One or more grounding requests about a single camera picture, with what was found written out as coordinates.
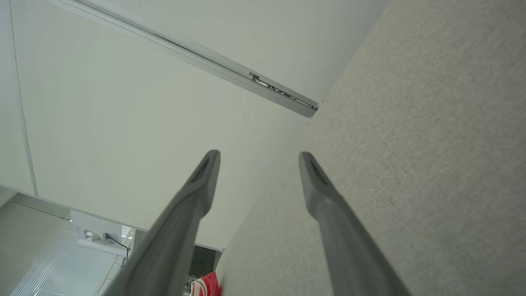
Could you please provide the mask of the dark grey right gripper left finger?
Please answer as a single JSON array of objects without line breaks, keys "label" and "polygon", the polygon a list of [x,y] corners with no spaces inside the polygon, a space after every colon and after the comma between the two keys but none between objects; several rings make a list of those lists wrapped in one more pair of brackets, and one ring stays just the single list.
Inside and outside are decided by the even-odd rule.
[{"label": "dark grey right gripper left finger", "polygon": [[105,296],[182,296],[200,220],[210,210],[221,154],[208,151],[147,232]]}]

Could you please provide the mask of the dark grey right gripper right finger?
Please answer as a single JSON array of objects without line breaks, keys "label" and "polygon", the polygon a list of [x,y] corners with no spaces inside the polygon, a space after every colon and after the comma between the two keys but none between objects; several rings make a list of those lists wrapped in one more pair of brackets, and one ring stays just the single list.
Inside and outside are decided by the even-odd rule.
[{"label": "dark grey right gripper right finger", "polygon": [[318,222],[334,296],[410,296],[316,158],[299,154],[309,214]]}]

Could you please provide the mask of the red shirt with white trim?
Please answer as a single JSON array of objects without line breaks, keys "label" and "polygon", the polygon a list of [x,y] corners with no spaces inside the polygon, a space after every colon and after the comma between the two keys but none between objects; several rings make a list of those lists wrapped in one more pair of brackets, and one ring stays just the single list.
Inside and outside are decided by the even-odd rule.
[{"label": "red shirt with white trim", "polygon": [[216,272],[209,273],[191,282],[190,296],[221,296],[222,286],[219,285]]}]

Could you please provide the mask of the white mounted device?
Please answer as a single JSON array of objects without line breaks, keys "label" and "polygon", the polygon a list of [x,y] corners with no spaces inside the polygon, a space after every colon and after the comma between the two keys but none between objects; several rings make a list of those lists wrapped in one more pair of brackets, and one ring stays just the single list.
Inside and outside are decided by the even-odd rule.
[{"label": "white mounted device", "polygon": [[129,255],[123,226],[81,212],[71,211],[71,222],[78,234],[77,244],[86,249],[119,257]]}]

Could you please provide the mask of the grey metal wall post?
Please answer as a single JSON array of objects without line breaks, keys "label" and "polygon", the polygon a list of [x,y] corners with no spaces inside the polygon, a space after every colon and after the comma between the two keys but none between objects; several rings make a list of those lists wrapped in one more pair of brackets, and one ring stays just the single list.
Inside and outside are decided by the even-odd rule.
[{"label": "grey metal wall post", "polygon": [[319,107],[319,103],[313,99],[107,0],[47,1],[187,62],[301,116],[312,118]]}]

